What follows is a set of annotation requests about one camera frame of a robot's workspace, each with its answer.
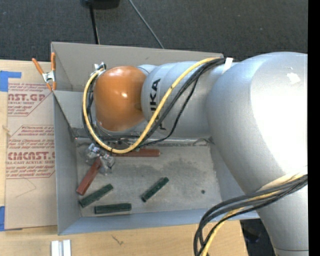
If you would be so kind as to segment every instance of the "green block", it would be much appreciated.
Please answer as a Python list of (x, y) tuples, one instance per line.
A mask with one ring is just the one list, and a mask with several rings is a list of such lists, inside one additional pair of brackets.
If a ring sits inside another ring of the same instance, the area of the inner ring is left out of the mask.
[(79, 203), (84, 208), (90, 204), (92, 204), (94, 201), (99, 200), (102, 198), (105, 194), (109, 193), (111, 190), (113, 190), (114, 187), (111, 184), (108, 184), (99, 190), (93, 192), (92, 194), (82, 198)]

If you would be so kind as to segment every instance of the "gray box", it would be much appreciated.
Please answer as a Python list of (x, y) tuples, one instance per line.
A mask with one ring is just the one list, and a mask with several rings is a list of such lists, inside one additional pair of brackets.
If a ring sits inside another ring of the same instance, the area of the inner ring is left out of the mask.
[[(54, 141), (58, 234), (101, 232), (171, 225), (196, 224), (212, 206), (243, 195), (217, 149), (207, 142), (160, 144), (160, 156), (119, 157), (112, 173), (96, 176), (85, 196), (112, 184), (113, 191), (82, 208), (76, 189), (90, 166), (82, 152), (89, 146), (84, 135), (81, 104), (84, 85), (104, 62), (117, 66), (161, 65), (199, 61), (222, 54), (109, 45), (53, 42), (57, 90), (54, 92)], [(161, 177), (169, 182), (147, 202), (141, 195)], [(94, 206), (131, 203), (127, 214), (97, 216)], [(252, 212), (241, 219), (258, 218)]]

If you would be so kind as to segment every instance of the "box floor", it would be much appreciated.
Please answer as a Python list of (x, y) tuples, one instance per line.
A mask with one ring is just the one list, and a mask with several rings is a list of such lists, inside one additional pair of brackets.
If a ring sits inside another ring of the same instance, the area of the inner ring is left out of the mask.
[[(83, 157), (89, 145), (77, 147), (78, 183), (90, 166)], [(113, 190), (100, 200), (81, 207), (82, 217), (97, 216), (94, 206), (131, 203), (131, 213), (208, 209), (221, 202), (210, 145), (160, 146), (159, 157), (115, 157), (112, 172), (98, 173), (84, 196), (111, 184)], [(169, 182), (147, 202), (141, 195), (160, 178)]]

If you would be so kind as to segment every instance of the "cable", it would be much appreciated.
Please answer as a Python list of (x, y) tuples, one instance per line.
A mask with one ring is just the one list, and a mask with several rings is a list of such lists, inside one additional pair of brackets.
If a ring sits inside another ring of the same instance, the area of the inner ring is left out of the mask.
[(243, 210), (243, 211), (240, 211), (240, 212), (237, 212), (237, 211), (239, 211), (239, 210), (241, 210), (241, 209), (236, 209), (236, 210), (234, 210), (233, 212), (229, 212), (223, 219), (221, 219), (221, 220), (211, 229), (211, 231), (209, 232), (209, 234), (208, 234), (208, 236), (207, 236), (207, 239), (204, 241), (205, 246), (202, 247), (202, 248), (204, 248), (204, 249), (203, 249), (202, 252), (199, 251), (199, 255), (201, 255), (201, 256), (206, 256), (206, 255), (207, 255), (208, 249), (209, 249), (209, 247), (210, 247), (210, 244), (211, 244), (214, 236), (216, 235), (217, 231), (219, 230), (219, 228), (222, 226), (222, 224), (223, 224), (226, 220), (228, 220), (228, 219), (230, 219), (230, 218), (232, 218), (232, 217), (235, 217), (235, 216), (237, 216), (237, 215), (241, 215), (241, 214), (244, 214), (244, 213), (247, 213), (247, 212), (251, 212), (251, 211), (253, 211), (253, 210), (257, 210), (257, 209), (260, 209), (260, 208), (265, 207), (265, 206), (267, 206), (267, 205), (270, 205), (270, 204), (272, 204), (272, 203), (280, 200), (281, 198), (283, 198), (283, 197), (285, 197), (285, 196), (287, 196), (287, 195), (289, 195), (289, 194), (291, 194), (291, 193), (293, 193), (293, 192), (295, 192), (295, 191), (303, 188), (305, 185), (307, 185), (307, 183), (308, 183), (308, 181), (305, 180), (305, 181), (303, 181), (301, 184), (297, 184), (297, 185), (293, 186), (292, 188), (290, 188), (288, 191), (286, 191), (286, 192), (284, 192), (283, 194), (277, 196), (275, 199), (269, 200), (269, 201), (267, 201), (267, 202), (265, 202), (265, 203), (262, 203), (262, 204), (260, 204), (260, 205), (258, 205), (258, 206), (255, 206), (255, 207), (252, 207), (252, 208), (250, 208), (250, 209)]
[(92, 4), (89, 5), (89, 9), (90, 9), (91, 23), (92, 23), (93, 33), (94, 33), (94, 41), (96, 45), (100, 45), (95, 13), (94, 13), (94, 8), (92, 7)]
[[(207, 211), (207, 213), (202, 217), (201, 221), (200, 221), (200, 224), (199, 224), (199, 227), (198, 227), (198, 230), (194, 236), (194, 241), (193, 241), (193, 249), (194, 249), (194, 254), (197, 255), (197, 240), (198, 238), (200, 238), (200, 244), (203, 245), (204, 244), (204, 241), (203, 241), (203, 238), (201, 239), (201, 236), (202, 236), (202, 232), (201, 230), (204, 228), (204, 226), (210, 222), (213, 218), (225, 213), (225, 212), (228, 212), (228, 211), (232, 211), (232, 210), (235, 210), (235, 209), (239, 209), (241, 207), (245, 207), (245, 206), (249, 206), (249, 205), (255, 205), (256, 203), (259, 203), (259, 201), (261, 202), (267, 202), (267, 200), (263, 199), (253, 199), (252, 196), (254, 195), (258, 195), (258, 196), (261, 196), (263, 195), (263, 193), (265, 193), (265, 195), (267, 193), (273, 193), (273, 195), (269, 196), (268, 199), (273, 199), (273, 198), (276, 198), (278, 196), (280, 196), (283, 191), (285, 190), (290, 190), (292, 187), (296, 186), (296, 185), (300, 185), (301, 183), (303, 182), (306, 182), (308, 179), (308, 175), (305, 175), (303, 177), (297, 177), (295, 180), (293, 181), (290, 181), (290, 182), (287, 182), (285, 184), (282, 184), (282, 185), (278, 185), (278, 186), (275, 186), (275, 187), (272, 187), (270, 189), (265, 189), (265, 190), (262, 190), (262, 191), (258, 191), (258, 192), (255, 192), (253, 194), (251, 194), (249, 197), (251, 198), (251, 200), (248, 200), (247, 202), (244, 202), (246, 205), (244, 205), (243, 203), (240, 203), (240, 204), (236, 204), (236, 205), (233, 205), (231, 207), (228, 207), (228, 208), (225, 208), (224, 210), (225, 211), (218, 211), (216, 213), (213, 213), (212, 215), (211, 212), (212, 212), (212, 209), (214, 210), (217, 210), (219, 209), (219, 207), (221, 207), (221, 205), (227, 205), (227, 201), (225, 202), (222, 202), (216, 206), (214, 206), (213, 208), (211, 208), (209, 211)], [(245, 196), (240, 196), (240, 197), (236, 197), (236, 198), (233, 198), (233, 199), (230, 199), (228, 201), (232, 201), (233, 203), (237, 201), (238, 198), (241, 198), (243, 199)]]
[(160, 124), (163, 122), (163, 120), (166, 118), (167, 114), (170, 112), (170, 110), (173, 108), (173, 106), (175, 105), (175, 103), (177, 102), (177, 100), (180, 98), (180, 96), (185, 92), (185, 90), (194, 82), (194, 85), (191, 89), (191, 92), (189, 93), (187, 99), (185, 100), (184, 104), (182, 105), (175, 121), (174, 121), (174, 124), (172, 126), (172, 129), (170, 131), (170, 133), (164, 137), (164, 138), (161, 138), (161, 139), (158, 139), (158, 140), (155, 140), (155, 141), (151, 141), (151, 142), (148, 142), (148, 143), (145, 143), (145, 144), (141, 144), (138, 146), (138, 148), (142, 148), (142, 147), (145, 147), (147, 145), (152, 145), (152, 144), (155, 144), (155, 143), (159, 143), (159, 142), (162, 142), (164, 140), (166, 140), (167, 138), (169, 138), (173, 132), (175, 131), (176, 129), (176, 126), (178, 124), (178, 121), (179, 121), (179, 118), (180, 116), (182, 115), (187, 103), (189, 102), (191, 96), (193, 95), (194, 93), (194, 90), (196, 88), (196, 85), (197, 85), (197, 82), (200, 78), (200, 76), (206, 72), (207, 70), (209, 69), (212, 69), (220, 64), (223, 64), (225, 61), (224, 58), (216, 58), (214, 60), (211, 60), (207, 63), (205, 63), (203, 66), (201, 66), (199, 69), (197, 69), (190, 77), (189, 79), (184, 83), (184, 85), (181, 87), (181, 89), (179, 90), (179, 92), (175, 95), (175, 97), (173, 98), (173, 100), (171, 101), (171, 103), (169, 104), (169, 106), (165, 109), (165, 111), (163, 112), (163, 114), (161, 115), (161, 117), (157, 120), (156, 124), (152, 127), (152, 129), (150, 130), (150, 132), (147, 134), (147, 136), (144, 138), (144, 140), (142, 141), (142, 143), (147, 140), (148, 138), (151, 137), (151, 135), (158, 129), (158, 127), (160, 126)]
[(155, 32), (152, 30), (152, 28), (149, 26), (149, 24), (146, 22), (146, 20), (144, 19), (144, 17), (141, 15), (141, 13), (139, 12), (139, 10), (137, 9), (137, 7), (134, 5), (134, 3), (132, 2), (132, 0), (129, 0), (130, 4), (132, 5), (133, 9), (135, 10), (135, 12), (139, 15), (140, 19), (143, 21), (143, 23), (147, 26), (147, 28), (150, 30), (150, 32), (152, 33), (152, 35), (154, 36), (155, 40), (158, 42), (158, 44), (161, 46), (162, 49), (164, 49), (165, 47), (162, 45), (162, 43), (160, 42), (159, 38), (157, 37), (157, 35), (155, 34)]
[[(201, 218), (201, 221), (199, 223), (199, 227), (195, 233), (194, 240), (193, 240), (193, 250), (194, 255), (200, 256), (200, 255), (207, 255), (207, 249), (209, 248), (213, 238), (215, 237), (216, 232), (221, 227), (222, 223), (225, 220), (228, 220), (234, 216), (241, 215), (253, 210), (257, 210), (259, 208), (262, 208), (266, 205), (269, 205), (284, 196), (291, 194), (301, 188), (303, 188), (306, 184), (308, 184), (308, 174), (305, 174), (303, 176), (293, 176), (294, 180), (287, 181), (283, 184), (261, 190), (255, 193), (252, 193), (250, 195), (243, 195), (236, 198), (229, 199), (227, 201), (224, 201), (222, 203), (217, 204), (216, 206), (212, 207), (210, 210), (208, 210), (204, 216)], [(223, 213), (227, 213), (211, 230), (211, 232), (208, 234), (205, 241), (203, 241), (202, 237), (202, 229), (209, 223), (212, 219), (220, 216)], [(198, 240), (200, 241), (201, 248), (198, 251)]]
[(151, 129), (151, 126), (153, 125), (153, 123), (156, 121), (162, 107), (164, 106), (165, 102), (167, 101), (169, 95), (172, 93), (172, 91), (174, 90), (174, 88), (181, 82), (181, 80), (188, 75), (193, 69), (199, 67), (200, 65), (207, 63), (209, 61), (212, 61), (214, 58), (206, 58), (203, 59), (201, 61), (198, 61), (197, 63), (195, 63), (194, 65), (192, 65), (191, 67), (189, 67), (187, 70), (185, 70), (174, 82), (173, 84), (169, 87), (169, 89), (166, 91), (165, 95), (163, 96), (163, 98), (161, 99), (158, 107), (156, 108), (156, 110), (154, 111), (149, 123), (147, 124), (147, 126), (145, 127), (144, 131), (142, 132), (142, 134), (140, 135), (140, 137), (135, 141), (134, 144), (132, 144), (131, 146), (129, 146), (128, 148), (125, 149), (115, 149), (112, 148), (108, 145), (106, 145), (95, 133), (95, 131), (92, 128), (92, 125), (90, 124), (89, 118), (88, 118), (88, 113), (87, 113), (87, 93), (88, 90), (90, 88), (91, 83), (93, 82), (93, 80), (98, 76), (98, 74), (100, 72), (103, 71), (103, 69), (99, 69), (96, 70), (95, 72), (93, 72), (92, 76), (89, 78), (88, 82), (86, 83), (85, 87), (84, 87), (84, 92), (83, 92), (83, 99), (82, 99), (82, 111), (83, 111), (83, 118), (85, 121), (85, 124), (88, 128), (89, 133), (91, 134), (91, 136), (93, 137), (94, 141), (96, 141), (102, 148), (104, 148), (107, 151), (116, 153), (116, 154), (125, 154), (128, 153), (132, 150), (134, 150), (141, 142), (142, 140), (145, 138), (145, 136), (147, 135), (147, 133), (149, 132), (149, 130)]

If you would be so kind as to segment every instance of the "yellow cable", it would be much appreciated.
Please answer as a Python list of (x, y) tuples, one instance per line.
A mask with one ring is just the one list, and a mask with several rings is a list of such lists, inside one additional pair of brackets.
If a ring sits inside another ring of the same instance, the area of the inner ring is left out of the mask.
[(174, 82), (173, 84), (170, 86), (170, 88), (166, 91), (165, 95), (163, 96), (163, 98), (161, 99), (158, 107), (156, 108), (156, 110), (154, 111), (149, 123), (147, 124), (147, 126), (145, 127), (144, 131), (142, 132), (142, 134), (140, 135), (140, 137), (137, 139), (137, 141), (132, 144), (131, 146), (129, 146), (128, 148), (125, 149), (115, 149), (112, 148), (108, 145), (106, 145), (102, 140), (100, 140), (100, 138), (95, 134), (89, 118), (88, 118), (88, 113), (87, 113), (87, 108), (86, 108), (86, 102), (87, 102), (87, 92), (89, 89), (89, 86), (91, 84), (91, 82), (96, 78), (96, 76), (99, 74), (100, 71), (102, 71), (103, 69), (100, 69), (98, 71), (95, 71), (93, 73), (93, 75), (89, 78), (88, 82), (86, 83), (85, 87), (84, 87), (84, 92), (83, 92), (83, 99), (82, 99), (82, 109), (83, 109), (83, 116), (84, 116), (84, 120), (85, 123), (88, 127), (88, 130), (90, 132), (90, 134), (92, 135), (92, 137), (94, 138), (94, 140), (105, 150), (116, 153), (116, 154), (125, 154), (128, 153), (132, 150), (134, 150), (141, 142), (142, 140), (145, 138), (145, 136), (147, 135), (147, 133), (149, 132), (149, 130), (151, 129), (151, 126), (153, 125), (153, 123), (155, 122), (157, 116), (159, 115), (162, 107), (164, 106), (165, 102), (167, 101), (169, 95), (171, 94), (171, 92), (173, 91), (173, 89), (181, 82), (181, 80), (187, 75), (189, 74), (193, 69), (199, 67), (200, 65), (210, 62), (212, 60), (214, 60), (216, 58), (206, 58), (203, 59), (197, 63), (195, 63), (194, 65), (192, 65), (191, 67), (189, 67), (187, 70), (185, 70)]
[[(298, 173), (298, 174), (295, 174), (295, 175), (287, 174), (287, 175), (281, 177), (281, 180), (280, 180), (280, 178), (279, 178), (279, 179), (276, 179), (275, 181), (277, 181), (277, 185), (281, 185), (281, 184), (285, 184), (285, 183), (290, 182), (290, 181), (293, 181), (293, 180), (297, 180), (297, 179), (301, 178), (302, 176), (303, 176), (303, 174), (301, 174), (301, 173)], [(270, 193), (267, 193), (267, 194), (258, 195), (258, 196), (256, 196), (256, 197), (253, 197), (253, 198), (249, 199), (248, 201), (252, 201), (252, 200), (256, 200), (256, 199), (263, 199), (263, 198), (266, 198), (266, 197), (271, 196), (272, 194), (275, 194), (276, 192), (278, 192), (278, 191), (274, 191), (274, 192), (270, 192)], [(226, 217), (228, 217), (228, 216), (230, 216), (230, 215), (232, 215), (232, 214), (237, 213), (238, 211), (242, 210), (243, 208), (244, 208), (244, 207), (240, 207), (240, 208), (238, 208), (238, 209), (234, 209), (234, 210), (229, 211), (229, 212), (223, 217), (223, 219), (226, 218)], [(225, 223), (225, 221), (224, 221), (224, 222), (221, 222), (220, 224), (218, 224), (218, 225), (215, 227), (215, 230), (213, 231), (213, 233), (211, 234), (211, 236), (210, 236), (207, 244), (205, 245), (205, 248), (203, 249), (203, 251), (202, 251), (202, 253), (201, 253), (201, 256), (207, 256), (209, 247), (210, 247), (213, 239), (215, 238), (218, 230), (222, 227), (222, 225), (223, 225), (224, 223)]]

